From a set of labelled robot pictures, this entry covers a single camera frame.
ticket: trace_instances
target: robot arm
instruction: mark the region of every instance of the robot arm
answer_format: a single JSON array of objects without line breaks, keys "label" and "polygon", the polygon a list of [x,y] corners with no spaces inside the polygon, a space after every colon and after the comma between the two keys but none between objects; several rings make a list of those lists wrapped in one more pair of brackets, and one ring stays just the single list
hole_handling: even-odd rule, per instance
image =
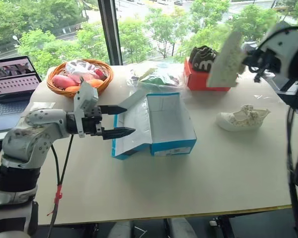
[{"label": "robot arm", "polygon": [[18,127],[8,132],[2,142],[0,165],[0,236],[17,237],[23,232],[35,233],[38,224],[38,204],[34,202],[37,179],[46,155],[55,140],[70,134],[120,138],[134,129],[119,127],[105,130],[102,114],[119,114],[119,106],[96,106],[98,94],[82,82],[74,98],[74,112],[60,109],[41,109],[22,118]]}]

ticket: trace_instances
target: white sneaker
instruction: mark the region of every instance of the white sneaker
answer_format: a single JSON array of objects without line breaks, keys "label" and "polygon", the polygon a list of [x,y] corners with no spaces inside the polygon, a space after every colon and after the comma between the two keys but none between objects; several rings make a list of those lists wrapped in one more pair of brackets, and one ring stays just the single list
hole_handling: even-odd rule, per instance
[{"label": "white sneaker", "polygon": [[269,113],[268,109],[258,110],[252,105],[244,105],[238,112],[217,114],[216,122],[228,131],[252,130],[259,128]]}]

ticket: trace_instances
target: street lamp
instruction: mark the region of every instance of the street lamp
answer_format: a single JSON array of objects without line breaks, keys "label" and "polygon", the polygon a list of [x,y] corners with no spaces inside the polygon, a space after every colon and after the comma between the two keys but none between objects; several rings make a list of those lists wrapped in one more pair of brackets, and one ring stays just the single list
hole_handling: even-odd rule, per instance
[{"label": "street lamp", "polygon": [[21,43],[19,42],[19,39],[17,38],[17,36],[12,36],[12,38],[17,41],[19,43],[19,45],[21,45]]}]

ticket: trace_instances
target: open shoe box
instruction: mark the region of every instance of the open shoe box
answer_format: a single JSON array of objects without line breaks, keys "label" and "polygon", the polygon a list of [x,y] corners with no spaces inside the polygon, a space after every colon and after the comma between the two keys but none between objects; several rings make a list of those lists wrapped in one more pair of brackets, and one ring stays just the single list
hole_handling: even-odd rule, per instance
[{"label": "open shoe box", "polygon": [[191,152],[197,137],[179,93],[137,91],[120,106],[128,110],[115,115],[114,127],[126,126],[136,131],[113,139],[113,157],[124,160],[146,147],[154,156]]}]

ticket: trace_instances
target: red box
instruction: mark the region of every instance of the red box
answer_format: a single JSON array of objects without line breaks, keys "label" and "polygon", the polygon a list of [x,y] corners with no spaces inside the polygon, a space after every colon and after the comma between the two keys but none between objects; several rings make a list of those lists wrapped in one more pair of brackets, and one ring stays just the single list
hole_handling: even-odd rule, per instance
[{"label": "red box", "polygon": [[184,60],[184,73],[186,77],[186,84],[192,91],[221,91],[227,92],[230,87],[226,88],[208,88],[207,80],[209,73],[197,72],[193,70],[192,64],[189,62],[189,57]]}]

